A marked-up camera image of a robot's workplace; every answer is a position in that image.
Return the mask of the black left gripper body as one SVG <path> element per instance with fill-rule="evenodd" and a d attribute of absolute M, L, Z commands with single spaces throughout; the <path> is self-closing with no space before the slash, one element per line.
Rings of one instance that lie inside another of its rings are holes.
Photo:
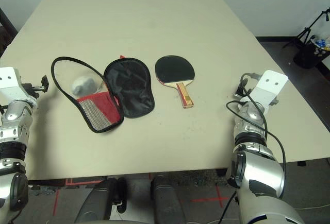
<path fill-rule="evenodd" d="M 23 83 L 22 87 L 24 90 L 28 93 L 28 95 L 34 97 L 34 98 L 39 98 L 39 93 L 38 92 L 46 92 L 46 86 L 32 86 L 31 83 Z"/>

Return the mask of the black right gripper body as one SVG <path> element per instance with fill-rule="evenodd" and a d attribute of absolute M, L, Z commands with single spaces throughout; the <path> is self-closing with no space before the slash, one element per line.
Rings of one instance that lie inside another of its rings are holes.
<path fill-rule="evenodd" d="M 234 93 L 235 97 L 238 97 L 238 98 L 246 97 L 246 87 L 245 86 L 247 85 L 247 83 L 248 83 L 248 79 L 245 78 L 244 76 L 241 76 L 238 88 L 237 88 L 236 92 Z"/>

